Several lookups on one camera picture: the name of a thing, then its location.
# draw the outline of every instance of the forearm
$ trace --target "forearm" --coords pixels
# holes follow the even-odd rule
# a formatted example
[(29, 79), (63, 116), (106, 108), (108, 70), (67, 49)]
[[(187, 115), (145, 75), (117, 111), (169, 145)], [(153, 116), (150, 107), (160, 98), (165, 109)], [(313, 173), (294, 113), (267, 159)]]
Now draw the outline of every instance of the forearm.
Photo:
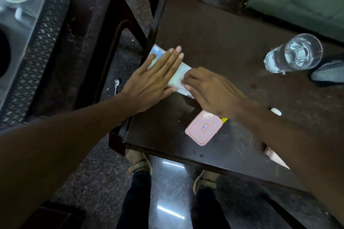
[(344, 161), (341, 144), (319, 136), (246, 101), (235, 120), (275, 151), (304, 185), (344, 223)]
[[(1, 136), (2, 215), (27, 217), (70, 176), (102, 137), (134, 113), (130, 102), (119, 94)], [(8, 222), (14, 225), (18, 217)]]

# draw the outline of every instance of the metal spoon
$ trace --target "metal spoon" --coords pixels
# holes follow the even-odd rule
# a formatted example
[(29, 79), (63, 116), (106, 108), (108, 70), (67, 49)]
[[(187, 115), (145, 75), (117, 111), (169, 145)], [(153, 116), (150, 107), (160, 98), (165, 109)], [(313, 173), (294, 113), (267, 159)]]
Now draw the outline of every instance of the metal spoon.
[(117, 94), (117, 87), (121, 83), (121, 80), (119, 78), (114, 79), (114, 94)]

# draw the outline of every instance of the speckled stone floor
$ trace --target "speckled stone floor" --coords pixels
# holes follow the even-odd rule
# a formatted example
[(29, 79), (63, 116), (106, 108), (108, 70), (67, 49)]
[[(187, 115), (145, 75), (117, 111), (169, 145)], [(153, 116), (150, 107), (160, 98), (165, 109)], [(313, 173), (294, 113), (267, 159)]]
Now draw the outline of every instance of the speckled stone floor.
[[(203, 0), (223, 10), (241, 12), (246, 0)], [(148, 35), (152, 15), (148, 0), (127, 0), (144, 33)], [(102, 100), (114, 95), (114, 77), (126, 83), (140, 62), (142, 49), (132, 34), (125, 30), (121, 36)], [(191, 166), (150, 157), (152, 174), (150, 228), (192, 228), (190, 208), (195, 198), (192, 183), (200, 170)], [(78, 169), (55, 192), (51, 201), (76, 206), (88, 213), (84, 228), (115, 228), (121, 213), (132, 174), (129, 162), (108, 147), (108, 137), (92, 149)], [(265, 191), (307, 228), (339, 228), (320, 204), (308, 195), (262, 188), (234, 177), (221, 176), (216, 196), (232, 228), (290, 228), (260, 194)], [(157, 205), (184, 217), (171, 216)]]

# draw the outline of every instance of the hand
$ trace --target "hand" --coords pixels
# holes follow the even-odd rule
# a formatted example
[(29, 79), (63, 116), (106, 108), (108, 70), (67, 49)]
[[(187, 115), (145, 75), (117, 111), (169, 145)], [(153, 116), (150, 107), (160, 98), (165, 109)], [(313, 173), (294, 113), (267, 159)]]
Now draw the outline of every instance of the hand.
[(143, 65), (132, 74), (120, 94), (128, 97), (128, 102), (135, 107), (135, 112), (149, 109), (177, 90), (175, 87), (166, 87), (182, 63), (184, 53), (180, 53), (181, 51), (180, 46), (169, 49), (148, 70), (157, 57), (156, 54), (150, 54)]
[(221, 118), (234, 118), (240, 102), (247, 99), (226, 77), (203, 67), (187, 71), (182, 83), (203, 110)]

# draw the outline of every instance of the pink container lid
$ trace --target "pink container lid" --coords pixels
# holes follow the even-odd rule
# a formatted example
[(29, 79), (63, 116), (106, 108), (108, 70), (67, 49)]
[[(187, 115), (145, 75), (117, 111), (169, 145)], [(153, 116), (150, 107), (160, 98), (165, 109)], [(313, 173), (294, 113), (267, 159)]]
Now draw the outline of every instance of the pink container lid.
[(202, 110), (185, 130), (198, 145), (204, 146), (222, 127), (222, 120), (214, 114)]

